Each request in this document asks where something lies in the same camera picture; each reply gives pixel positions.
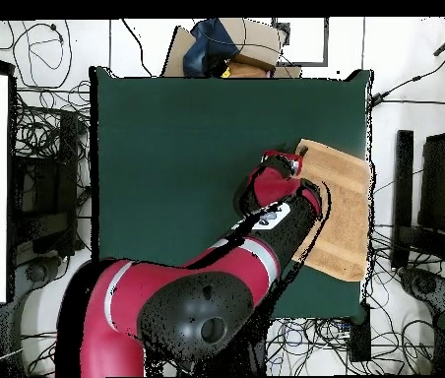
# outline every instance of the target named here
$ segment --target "tan towel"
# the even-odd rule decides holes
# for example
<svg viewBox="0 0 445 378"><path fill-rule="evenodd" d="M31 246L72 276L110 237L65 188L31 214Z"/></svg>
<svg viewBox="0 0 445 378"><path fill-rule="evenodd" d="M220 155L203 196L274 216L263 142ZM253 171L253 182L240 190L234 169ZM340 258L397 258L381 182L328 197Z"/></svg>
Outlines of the tan towel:
<svg viewBox="0 0 445 378"><path fill-rule="evenodd" d="M297 153L308 147L299 177L321 188L323 214L327 211L327 192L331 193L331 212L305 264L336 279L359 282L366 275L369 229L369 180L366 160L349 156L318 142L301 140ZM318 229L314 226L292 258L299 261Z"/></svg>

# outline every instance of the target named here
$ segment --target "cardboard box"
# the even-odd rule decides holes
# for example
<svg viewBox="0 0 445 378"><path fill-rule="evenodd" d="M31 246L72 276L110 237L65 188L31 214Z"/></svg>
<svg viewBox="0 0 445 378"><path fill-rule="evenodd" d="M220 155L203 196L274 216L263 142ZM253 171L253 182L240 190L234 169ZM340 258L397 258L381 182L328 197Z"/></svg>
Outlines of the cardboard box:
<svg viewBox="0 0 445 378"><path fill-rule="evenodd" d="M184 55L195 44L195 41L195 36L185 28L175 28L161 72L162 77L184 77Z"/></svg>
<svg viewBox="0 0 445 378"><path fill-rule="evenodd" d="M241 18L220 18L220 21L236 47L241 48L241 51L232 57L231 61L257 67L264 71L275 69L275 64L279 60L280 51L286 39L286 34L283 31L248 19L242 21ZM184 77L184 55L194 45L195 41L196 38L185 28L175 28L161 72L162 77Z"/></svg>
<svg viewBox="0 0 445 378"><path fill-rule="evenodd" d="M220 18L220 22L236 47L241 48L232 61L265 71L275 69L286 40L283 31L242 18Z"/></svg>
<svg viewBox="0 0 445 378"><path fill-rule="evenodd" d="M273 78L299 78L301 67L277 67Z"/></svg>
<svg viewBox="0 0 445 378"><path fill-rule="evenodd" d="M266 71L247 64L229 61L229 78L266 78Z"/></svg>

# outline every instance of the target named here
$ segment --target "gray stripe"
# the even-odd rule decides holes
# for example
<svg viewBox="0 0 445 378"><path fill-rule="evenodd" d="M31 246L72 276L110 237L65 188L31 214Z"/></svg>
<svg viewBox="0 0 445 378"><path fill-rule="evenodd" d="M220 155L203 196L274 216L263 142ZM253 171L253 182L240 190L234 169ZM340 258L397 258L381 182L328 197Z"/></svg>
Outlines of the gray stripe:
<svg viewBox="0 0 445 378"><path fill-rule="evenodd" d="M117 329L112 324L112 316L110 314L110 305L112 303L112 294L116 291L116 286L124 273L132 266L133 262L129 262L121 267L121 269L116 273L110 284L108 285L107 294L105 295L105 301L103 302L103 310L105 312L105 319L107 319L108 325L117 332Z"/></svg>
<svg viewBox="0 0 445 378"><path fill-rule="evenodd" d="M221 239L218 240L214 245L212 245L211 248L219 248L220 246L223 246L225 244L227 244L227 240ZM261 264L263 264L263 267L265 267L265 270L268 274L268 283L269 285L271 285L272 282L279 275L279 271L277 270L275 259L272 254L270 254L268 249L252 239L245 239L245 242L240 245L239 248L245 249L246 251L249 251L250 253L258 257L259 261L261 261Z"/></svg>

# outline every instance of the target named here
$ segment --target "red robot arm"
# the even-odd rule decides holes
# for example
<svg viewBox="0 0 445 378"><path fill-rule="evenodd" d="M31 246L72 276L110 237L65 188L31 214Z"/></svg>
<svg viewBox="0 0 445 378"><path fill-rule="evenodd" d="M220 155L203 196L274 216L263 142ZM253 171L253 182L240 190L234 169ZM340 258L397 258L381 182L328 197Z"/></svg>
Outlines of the red robot arm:
<svg viewBox="0 0 445 378"><path fill-rule="evenodd" d="M183 266L108 267L86 313L82 377L144 376L144 345L191 363L224 349L321 217L300 170L299 156L265 153L237 193L242 221Z"/></svg>

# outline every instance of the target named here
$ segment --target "white floor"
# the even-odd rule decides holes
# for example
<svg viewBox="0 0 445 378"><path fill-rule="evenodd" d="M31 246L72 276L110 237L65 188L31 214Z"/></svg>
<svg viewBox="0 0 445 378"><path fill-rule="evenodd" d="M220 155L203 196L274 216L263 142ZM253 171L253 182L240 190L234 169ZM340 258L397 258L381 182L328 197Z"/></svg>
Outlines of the white floor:
<svg viewBox="0 0 445 378"><path fill-rule="evenodd" d="M269 23L271 18L252 18ZM280 22L291 22L291 46L285 49L288 54L294 55L294 60L317 60L322 49L322 31L315 19L295 20L292 18L279 18ZM135 39L125 29L120 21L68 21L70 29L70 43L72 46L72 67L67 80L63 82L67 73L70 52L68 49L69 35L64 21L36 21L25 22L27 28L38 23L55 24L63 36L63 60L57 70L50 70L42 61L32 57L32 69L35 82L40 86L54 87L57 91L70 91L82 81L88 79L88 68L92 65L110 66L112 72L118 77L145 76L147 72L142 68L140 48ZM21 22L10 23L15 39L19 39L25 31ZM144 63L147 68L157 76L164 62L171 36L175 26L182 26L190 30L193 22L188 19L179 20L129 20L129 26L141 40L144 47ZM303 78L341 78L347 77L353 70L363 68L374 71L373 94L383 93L394 86L414 77L434 70L445 59L445 52L439 57L434 57L433 52L445 41L445 18L330 18L329 25L329 65L326 68L303 68ZM303 42L298 42L298 33L309 33ZM30 32L30 42L39 42L57 39L58 35L47 26L38 26ZM7 48L12 43L11 33L6 22L0 22L0 48ZM61 58L61 48L58 41L42 43L32 48L51 67L56 67ZM28 47L26 37L18 41L15 52L18 59L19 70L22 71L24 80L18 80L18 87L25 88L32 85L32 77L27 55ZM0 50L0 59L14 63L11 49ZM80 88L88 90L88 84ZM59 93L54 100L54 106L66 104L63 99L68 94ZM22 97L30 105L40 105L38 93L22 92ZM43 97L49 103L52 96ZM84 94L71 94L71 98L81 106L87 105ZM422 165L421 149L425 138L429 135L445 132L445 103L423 103L421 101L445 102L445 65L435 74L416 83L409 83L401 89L386 97L388 100L407 100L413 102L381 103L372 111L372 159L376 166L376 187L392 181L394 171L394 147L396 132L402 129L414 130L414 161L413 170L419 170ZM88 168L84 166L83 181L88 183ZM414 221L418 210L418 191L420 174L414 177ZM375 223L391 224L390 202L392 187L387 187L375 195ZM89 205L81 213L81 216L90 215ZM389 228L381 227L377 230L389 235ZM79 233L87 245L90 243L90 221L80 220ZM22 254L23 261L29 256L28 251ZM63 279L48 285L42 290L33 293L27 303L23 323L23 334L38 334L54 331L59 305L64 289L72 277L74 271L83 262L90 258L90 252L85 249L74 256L68 267L68 272ZM382 268L388 269L385 260L379 261L375 271L381 272ZM65 272L66 264L60 267L60 275ZM430 321L430 316L425 306L404 294L400 285L386 273L379 275L374 280L373 297L384 309L378 308L371 313L371 323L374 332L373 354L393 350L392 353L380 356L370 364L348 364L347 354L344 352L340 339L332 340L332 344L340 347L338 354L329 346L313 346L305 343L304 336L300 332L305 328L305 321L277 321L270 330L270 340L280 334L287 334L286 349L281 349L269 364L270 375L336 375L351 372L364 372L364 367L372 372L398 373L404 360L403 347L393 335L379 334L390 332L390 321L386 312L392 318L392 325L396 333L401 333L404 326L414 319ZM377 303L370 300L373 307ZM407 329L407 338L414 344L431 346L433 342L432 332L423 324L413 324ZM40 351L51 344L51 340L37 341L26 340L24 358L25 363L34 360ZM281 344L277 344L277 338L270 344L269 353L272 355ZM429 370L426 355L417 356L410 349L411 362L415 372L427 373ZM49 372L53 364L44 360L36 372ZM402 374L410 374L412 371L405 366Z"/></svg>

